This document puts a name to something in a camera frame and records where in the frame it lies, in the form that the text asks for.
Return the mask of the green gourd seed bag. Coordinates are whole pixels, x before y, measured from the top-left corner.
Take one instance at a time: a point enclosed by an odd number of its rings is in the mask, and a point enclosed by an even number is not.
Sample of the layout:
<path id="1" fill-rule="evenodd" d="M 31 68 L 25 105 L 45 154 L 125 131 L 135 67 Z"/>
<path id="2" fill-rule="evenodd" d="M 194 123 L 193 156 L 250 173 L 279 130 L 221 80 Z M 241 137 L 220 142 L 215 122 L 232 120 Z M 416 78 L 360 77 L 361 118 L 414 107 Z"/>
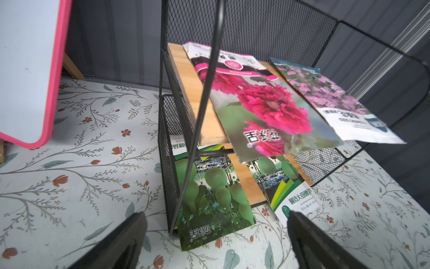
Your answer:
<path id="1" fill-rule="evenodd" d="M 230 158 L 197 158 L 176 223 L 182 250 L 193 250 L 252 225 L 252 207 Z"/>
<path id="2" fill-rule="evenodd" d="M 247 167 L 284 227 L 291 212 L 308 216 L 320 207 L 317 195 L 284 155 L 262 157 Z"/>

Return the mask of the wooden whiteboard easel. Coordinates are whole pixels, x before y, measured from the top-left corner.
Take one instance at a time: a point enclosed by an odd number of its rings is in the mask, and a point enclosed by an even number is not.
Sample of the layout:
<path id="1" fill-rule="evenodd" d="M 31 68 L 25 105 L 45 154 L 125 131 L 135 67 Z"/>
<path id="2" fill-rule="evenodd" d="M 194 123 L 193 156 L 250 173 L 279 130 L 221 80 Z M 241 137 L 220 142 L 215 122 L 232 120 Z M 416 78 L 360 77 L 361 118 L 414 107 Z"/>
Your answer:
<path id="1" fill-rule="evenodd" d="M 64 54 L 63 68 L 68 72 L 69 75 L 71 75 L 72 78 L 78 79 L 78 80 L 85 80 L 84 75 L 74 64 L 74 62 L 70 59 L 67 53 Z M 4 140 L 1 139 L 1 164 L 4 162 L 4 158 L 5 158 L 4 152 L 5 152 Z"/>

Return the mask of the green gourd seed bag left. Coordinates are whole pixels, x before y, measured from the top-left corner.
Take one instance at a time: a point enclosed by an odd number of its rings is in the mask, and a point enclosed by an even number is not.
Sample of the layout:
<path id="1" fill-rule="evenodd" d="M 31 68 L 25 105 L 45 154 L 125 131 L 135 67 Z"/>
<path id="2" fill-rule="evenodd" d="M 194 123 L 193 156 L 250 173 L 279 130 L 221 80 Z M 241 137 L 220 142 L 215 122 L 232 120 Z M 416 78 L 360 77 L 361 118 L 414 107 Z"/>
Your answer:
<path id="1" fill-rule="evenodd" d="M 193 250 L 252 225 L 252 207 L 230 158 L 197 158 L 176 223 L 182 250 Z"/>

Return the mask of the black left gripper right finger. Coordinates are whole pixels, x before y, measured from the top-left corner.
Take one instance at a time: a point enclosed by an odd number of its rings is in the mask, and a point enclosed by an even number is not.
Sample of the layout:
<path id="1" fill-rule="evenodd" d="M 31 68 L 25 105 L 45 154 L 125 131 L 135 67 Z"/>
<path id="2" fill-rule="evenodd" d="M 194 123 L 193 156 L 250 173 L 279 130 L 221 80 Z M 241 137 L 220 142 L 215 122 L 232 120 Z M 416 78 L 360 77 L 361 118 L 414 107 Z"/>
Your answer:
<path id="1" fill-rule="evenodd" d="M 290 212 L 287 230 L 301 269 L 366 268 L 302 213 Z"/>

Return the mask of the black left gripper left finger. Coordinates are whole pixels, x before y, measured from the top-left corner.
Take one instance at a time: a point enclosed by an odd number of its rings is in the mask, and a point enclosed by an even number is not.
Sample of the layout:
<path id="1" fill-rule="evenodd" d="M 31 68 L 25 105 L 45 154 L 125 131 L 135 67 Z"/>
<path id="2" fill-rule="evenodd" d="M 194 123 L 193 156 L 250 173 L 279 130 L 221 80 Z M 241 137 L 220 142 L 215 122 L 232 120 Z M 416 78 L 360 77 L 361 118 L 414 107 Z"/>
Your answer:
<path id="1" fill-rule="evenodd" d="M 70 268 L 135 269 L 147 228 L 143 212 L 132 214 Z"/>

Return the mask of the pink framed whiteboard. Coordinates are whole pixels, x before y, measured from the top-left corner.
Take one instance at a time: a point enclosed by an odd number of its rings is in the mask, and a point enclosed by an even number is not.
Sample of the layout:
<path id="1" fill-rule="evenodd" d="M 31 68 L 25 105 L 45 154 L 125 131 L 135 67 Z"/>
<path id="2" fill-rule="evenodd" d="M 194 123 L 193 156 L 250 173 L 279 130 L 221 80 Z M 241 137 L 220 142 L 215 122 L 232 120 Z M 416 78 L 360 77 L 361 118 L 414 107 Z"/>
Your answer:
<path id="1" fill-rule="evenodd" d="M 52 136 L 72 1 L 1 1 L 1 139 Z"/>

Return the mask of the black mesh wooden shelf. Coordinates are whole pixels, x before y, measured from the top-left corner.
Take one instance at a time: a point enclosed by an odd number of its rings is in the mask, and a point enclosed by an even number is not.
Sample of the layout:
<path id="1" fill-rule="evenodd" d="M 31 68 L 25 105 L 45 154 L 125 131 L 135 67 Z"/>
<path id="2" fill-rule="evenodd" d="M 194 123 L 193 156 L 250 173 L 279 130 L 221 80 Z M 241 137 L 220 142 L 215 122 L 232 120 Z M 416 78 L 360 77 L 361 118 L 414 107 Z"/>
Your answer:
<path id="1" fill-rule="evenodd" d="M 249 52 L 264 63 L 269 54 L 288 56 L 309 66 L 316 66 L 337 27 L 342 23 L 332 15 L 304 1 L 269 1 L 268 7 L 248 1 L 163 1 L 161 19 L 160 74 L 167 76 L 170 94 L 160 94 L 161 125 L 159 127 L 159 152 L 165 191 L 168 231 L 177 231 L 177 218 L 184 193 L 179 189 L 174 175 L 173 153 L 168 149 L 170 136 L 177 132 L 185 137 L 186 155 L 194 158 L 217 157 L 215 151 L 197 148 L 203 139 L 204 123 L 213 118 L 214 108 L 209 91 L 196 76 L 190 79 L 197 87 L 197 111 L 194 112 L 185 91 L 185 80 L 180 77 L 179 57 L 172 45 L 189 37 L 197 37 L 204 44 L 225 49 L 228 41 L 239 44 L 240 53 Z M 263 41 L 253 44 L 250 38 L 237 38 L 242 26 L 249 26 L 252 37 L 264 31 L 266 24 L 291 23 L 299 31 L 299 43 L 282 47 L 275 34 L 268 34 Z"/>

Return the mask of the green gourd seed bag right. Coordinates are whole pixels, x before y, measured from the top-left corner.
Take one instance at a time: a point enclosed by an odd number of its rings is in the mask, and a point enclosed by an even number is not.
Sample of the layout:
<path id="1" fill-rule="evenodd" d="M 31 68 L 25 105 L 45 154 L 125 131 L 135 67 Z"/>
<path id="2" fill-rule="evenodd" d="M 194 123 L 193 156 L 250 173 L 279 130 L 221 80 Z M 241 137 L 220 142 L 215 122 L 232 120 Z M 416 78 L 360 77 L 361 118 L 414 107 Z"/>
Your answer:
<path id="1" fill-rule="evenodd" d="M 291 212 L 308 216 L 320 207 L 317 195 L 284 155 L 262 157 L 247 167 L 284 227 Z"/>

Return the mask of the purple flower seed bag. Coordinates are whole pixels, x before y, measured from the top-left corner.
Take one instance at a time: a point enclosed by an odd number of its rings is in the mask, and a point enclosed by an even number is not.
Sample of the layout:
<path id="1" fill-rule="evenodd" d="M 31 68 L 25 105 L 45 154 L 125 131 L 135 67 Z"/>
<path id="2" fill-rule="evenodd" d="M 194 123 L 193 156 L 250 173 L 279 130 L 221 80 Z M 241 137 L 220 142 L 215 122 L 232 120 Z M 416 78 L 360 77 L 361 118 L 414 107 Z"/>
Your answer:
<path id="1" fill-rule="evenodd" d="M 343 140 L 405 144 L 383 121 L 371 113 L 318 68 L 272 58 L 284 79 L 322 115 Z"/>

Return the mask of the pink carnation seed bag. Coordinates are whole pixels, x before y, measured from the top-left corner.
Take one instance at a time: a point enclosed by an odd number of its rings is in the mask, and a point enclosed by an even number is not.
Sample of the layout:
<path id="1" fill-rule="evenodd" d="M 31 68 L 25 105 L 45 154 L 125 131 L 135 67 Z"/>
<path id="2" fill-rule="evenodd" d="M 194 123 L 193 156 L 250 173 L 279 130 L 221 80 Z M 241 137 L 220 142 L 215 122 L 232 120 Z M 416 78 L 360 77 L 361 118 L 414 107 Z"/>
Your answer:
<path id="1" fill-rule="evenodd" d="M 242 164 L 343 144 L 302 96 L 253 56 L 221 50 L 209 98 Z"/>

